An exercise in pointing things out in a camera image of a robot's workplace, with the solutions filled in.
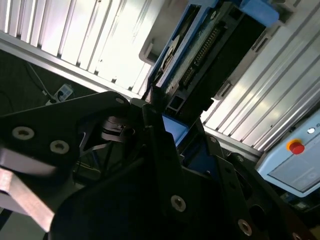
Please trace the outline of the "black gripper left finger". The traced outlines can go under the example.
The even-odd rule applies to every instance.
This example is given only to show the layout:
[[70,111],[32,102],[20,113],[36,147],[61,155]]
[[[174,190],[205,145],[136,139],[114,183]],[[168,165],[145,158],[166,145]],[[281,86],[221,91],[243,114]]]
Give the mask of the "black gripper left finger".
[[117,172],[152,155],[179,161],[156,106],[107,91],[2,116],[0,192],[33,219],[52,220],[70,197],[65,184],[76,161],[112,142],[125,145]]

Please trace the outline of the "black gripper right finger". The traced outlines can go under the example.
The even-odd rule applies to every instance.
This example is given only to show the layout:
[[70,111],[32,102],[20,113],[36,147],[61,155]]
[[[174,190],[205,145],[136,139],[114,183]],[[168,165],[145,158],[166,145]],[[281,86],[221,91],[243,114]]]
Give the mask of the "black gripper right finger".
[[218,183],[222,215],[218,235],[226,240],[313,240],[315,236],[240,154],[223,157],[220,143],[196,120],[196,141],[214,166],[207,173]]

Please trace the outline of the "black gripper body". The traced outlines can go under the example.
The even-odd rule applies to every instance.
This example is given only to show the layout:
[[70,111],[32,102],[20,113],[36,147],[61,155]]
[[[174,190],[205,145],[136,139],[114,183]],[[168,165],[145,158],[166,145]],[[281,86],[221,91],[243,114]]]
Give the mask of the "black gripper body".
[[231,164],[213,158],[203,174],[175,154],[153,154],[65,200],[51,240],[212,240],[230,222],[218,194]]

